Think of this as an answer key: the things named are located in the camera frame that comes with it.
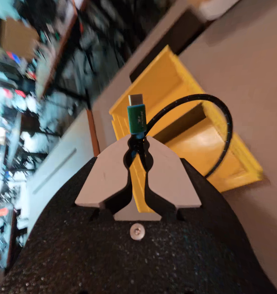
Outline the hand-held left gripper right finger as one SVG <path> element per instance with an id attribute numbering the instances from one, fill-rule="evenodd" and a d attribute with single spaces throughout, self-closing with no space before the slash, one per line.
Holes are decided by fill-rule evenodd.
<path id="1" fill-rule="evenodd" d="M 199 208 L 202 202 L 180 157 L 151 136 L 145 138 L 147 172 L 145 202 L 161 217 L 179 209 Z"/>

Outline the grey desk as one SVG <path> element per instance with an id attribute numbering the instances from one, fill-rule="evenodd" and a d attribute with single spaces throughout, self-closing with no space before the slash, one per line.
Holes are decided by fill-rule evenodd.
<path id="1" fill-rule="evenodd" d="M 223 194 L 277 288 L 277 1 L 240 1 L 179 59 L 228 106 L 265 179 Z"/>

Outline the cardboard box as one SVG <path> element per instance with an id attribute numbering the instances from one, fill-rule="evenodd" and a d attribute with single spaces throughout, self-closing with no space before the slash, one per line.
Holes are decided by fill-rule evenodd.
<path id="1" fill-rule="evenodd" d="M 2 20 L 0 25 L 0 45 L 5 51 L 16 54 L 26 60 L 32 60 L 39 42 L 38 32 L 26 27 L 12 18 Z"/>

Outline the black braided cable green plug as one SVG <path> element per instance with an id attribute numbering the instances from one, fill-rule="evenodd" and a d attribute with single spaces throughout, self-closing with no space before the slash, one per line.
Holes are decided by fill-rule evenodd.
<path id="1" fill-rule="evenodd" d="M 230 143 L 233 137 L 233 120 L 231 113 L 226 106 L 226 104 L 221 101 L 219 98 L 209 95 L 209 94 L 192 94 L 180 99 L 177 99 L 160 110 L 148 123 L 146 122 L 146 107 L 143 102 L 142 94 L 129 95 L 129 106 L 127 107 L 128 120 L 129 120 L 129 128 L 130 128 L 130 152 L 131 157 L 134 159 L 138 154 L 141 164 L 144 168 L 145 172 L 148 172 L 150 167 L 146 163 L 146 154 L 145 154 L 145 142 L 146 136 L 149 131 L 154 127 L 154 125 L 168 112 L 173 110 L 174 108 L 189 103 L 192 101 L 208 101 L 216 105 L 221 112 L 223 113 L 226 119 L 227 126 L 227 135 L 226 141 L 219 159 L 211 168 L 211 170 L 204 176 L 205 178 L 210 177 L 220 166 L 222 161 L 224 160 L 226 153 L 230 147 Z"/>

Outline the cluttered storage shelf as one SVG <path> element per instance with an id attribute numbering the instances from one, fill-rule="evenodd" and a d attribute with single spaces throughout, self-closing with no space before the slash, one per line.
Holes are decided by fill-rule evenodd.
<path id="1" fill-rule="evenodd" d="M 143 41 L 137 1 L 14 1 L 39 35 L 34 58 L 0 45 L 0 269 L 23 247 L 27 180 Z"/>

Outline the yellow plastic bin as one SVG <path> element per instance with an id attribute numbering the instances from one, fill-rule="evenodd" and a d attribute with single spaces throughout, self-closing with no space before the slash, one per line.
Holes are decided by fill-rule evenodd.
<path id="1" fill-rule="evenodd" d="M 202 93 L 204 91 L 191 73 L 166 46 L 110 109 L 116 139 L 130 134 L 127 114 L 129 95 L 143 95 L 149 122 L 177 99 Z M 206 175 L 223 151 L 227 122 L 221 109 L 212 102 L 192 101 L 166 114 L 148 135 Z M 261 165 L 240 137 L 233 133 L 225 158 L 207 179 L 219 192 L 225 192 L 263 178 Z"/>

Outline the white table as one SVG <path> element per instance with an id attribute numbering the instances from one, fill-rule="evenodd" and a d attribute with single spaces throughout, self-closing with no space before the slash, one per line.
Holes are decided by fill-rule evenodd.
<path id="1" fill-rule="evenodd" d="M 84 109 L 28 180 L 28 234 L 56 192 L 99 153 L 92 112 Z"/>

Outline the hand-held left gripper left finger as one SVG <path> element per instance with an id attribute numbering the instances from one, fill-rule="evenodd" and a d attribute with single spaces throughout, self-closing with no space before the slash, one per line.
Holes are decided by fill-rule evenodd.
<path id="1" fill-rule="evenodd" d="M 116 214 L 131 202 L 130 139 L 131 135 L 126 135 L 97 156 L 75 200 L 77 206 L 107 209 Z"/>

